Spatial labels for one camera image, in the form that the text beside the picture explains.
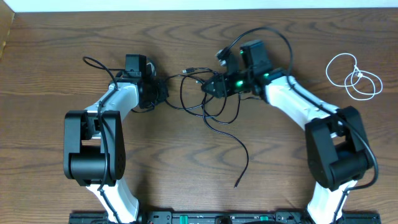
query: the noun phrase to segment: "white cable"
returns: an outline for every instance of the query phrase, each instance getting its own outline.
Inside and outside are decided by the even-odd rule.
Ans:
[[[336,83],[334,83],[334,82],[330,79],[329,74],[328,74],[328,69],[329,69],[329,65],[331,64],[331,62],[334,61],[334,59],[336,59],[337,57],[339,57],[339,56],[341,56],[341,55],[349,55],[349,56],[353,57],[355,63],[354,63],[354,70],[353,70],[353,72],[351,72],[349,75],[347,75],[347,77],[346,77],[345,80],[344,80],[344,85],[337,85]],[[364,71],[364,70],[360,70],[360,69],[356,66],[356,57],[355,57],[354,55],[352,55],[352,54],[349,54],[349,53],[341,53],[341,54],[336,55],[334,58],[332,58],[332,59],[330,60],[329,64],[326,66],[325,72],[326,72],[326,77],[329,79],[329,81],[330,81],[331,84],[333,84],[334,86],[337,86],[337,87],[345,87],[347,93],[349,94],[349,96],[350,96],[352,99],[354,99],[354,100],[370,100],[370,99],[373,98],[375,95],[381,93],[381,91],[383,90],[383,82],[381,81],[381,79],[380,79],[377,75],[375,75],[375,74],[373,74],[373,73],[370,73],[370,72],[367,72],[367,71]],[[375,86],[373,80],[372,80],[371,78],[369,78],[368,76],[364,75],[364,73],[367,73],[367,74],[369,74],[369,75],[372,75],[372,76],[376,77],[376,78],[379,80],[379,82],[380,82],[380,90],[379,90],[378,92],[376,92],[376,86]],[[356,81],[355,83],[353,83],[353,77],[354,77],[354,76],[358,77],[358,79],[357,79],[357,81]],[[350,84],[350,85],[347,85],[347,79],[348,79],[348,78],[350,78],[350,80],[351,80],[351,84]],[[359,90],[357,90],[357,89],[355,88],[355,85],[360,81],[361,78],[366,78],[366,79],[368,79],[368,80],[372,83],[372,86],[373,86],[373,93],[364,93],[364,92],[361,92],[361,91],[359,91]],[[354,88],[354,90],[355,90],[357,93],[359,93],[359,94],[362,94],[362,95],[370,95],[370,97],[369,97],[369,98],[355,98],[355,97],[353,97],[353,96],[351,95],[351,93],[349,92],[348,87]]]

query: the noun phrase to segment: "green light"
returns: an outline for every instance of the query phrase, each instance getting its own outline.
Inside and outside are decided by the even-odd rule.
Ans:
[[[243,81],[242,80],[236,82],[236,86],[237,87],[241,87],[242,85],[243,85]]]

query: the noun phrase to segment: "white backdrop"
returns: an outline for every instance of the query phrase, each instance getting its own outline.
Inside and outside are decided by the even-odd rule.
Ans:
[[[14,12],[398,7],[398,0],[4,0]]]

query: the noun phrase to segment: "wood grain surface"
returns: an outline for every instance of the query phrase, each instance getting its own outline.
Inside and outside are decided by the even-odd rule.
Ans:
[[[383,223],[398,223],[398,10],[317,9],[261,11],[82,12],[17,14],[0,63],[0,217],[2,223],[66,223],[72,211],[103,210],[100,202],[63,174],[63,121],[105,91],[109,77],[85,65],[90,55],[123,68],[126,54],[157,62],[158,74],[187,67],[218,66],[214,54],[244,31],[279,29],[294,48],[294,75],[308,90],[340,107],[352,105],[362,116],[377,156],[380,178],[370,189],[352,192],[344,207],[374,211]],[[287,66],[283,41],[263,39],[276,65]],[[384,90],[370,101],[354,101],[332,86],[325,67],[338,53],[350,52],[358,66],[378,74]],[[342,83],[352,60],[341,58],[330,75]],[[169,84],[178,104],[180,80]],[[370,90],[362,83],[361,90]],[[187,106],[200,101],[199,84],[188,81]],[[233,117],[237,97],[228,99],[220,119]],[[216,111],[221,101],[209,108]],[[146,114],[129,114],[123,123],[127,150],[125,178],[145,207],[201,211],[267,211],[305,208],[315,181],[307,167],[304,132],[283,112],[256,100],[241,103],[235,123],[214,124],[243,148],[209,130],[201,118],[160,105]],[[369,181],[370,170],[360,183]]]

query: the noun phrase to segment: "wooden tabletop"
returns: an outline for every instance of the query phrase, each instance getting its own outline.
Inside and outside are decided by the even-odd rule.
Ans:
[[[69,110],[83,110],[106,91],[101,70],[83,63],[90,55],[123,68],[126,54],[156,61],[158,74],[188,67],[223,71],[214,55],[244,31],[272,26],[290,40],[294,75],[321,99],[362,116],[380,177],[369,189],[352,192],[349,211],[379,212],[398,223],[398,10],[312,9],[259,11],[81,12],[17,14],[0,62],[0,217],[2,223],[66,223],[72,211],[103,210],[95,196],[63,174],[63,122]],[[244,40],[266,42],[273,62],[286,67],[288,51],[273,34]],[[358,67],[379,75],[383,92],[352,100],[332,86],[325,67],[350,52]],[[341,58],[330,68],[338,83],[352,70]],[[170,82],[170,101],[179,104],[179,83]],[[360,90],[371,91],[361,83]],[[199,84],[187,81],[187,106],[200,102]],[[231,119],[237,96],[220,117]],[[210,111],[216,111],[215,100]],[[305,208],[315,181],[307,167],[304,132],[280,110],[261,101],[241,103],[237,120],[214,124],[242,140],[250,165],[233,189],[246,156],[233,139],[208,129],[201,118],[166,104],[123,122],[131,192],[145,207],[196,211],[267,211]],[[360,184],[371,180],[369,170]]]

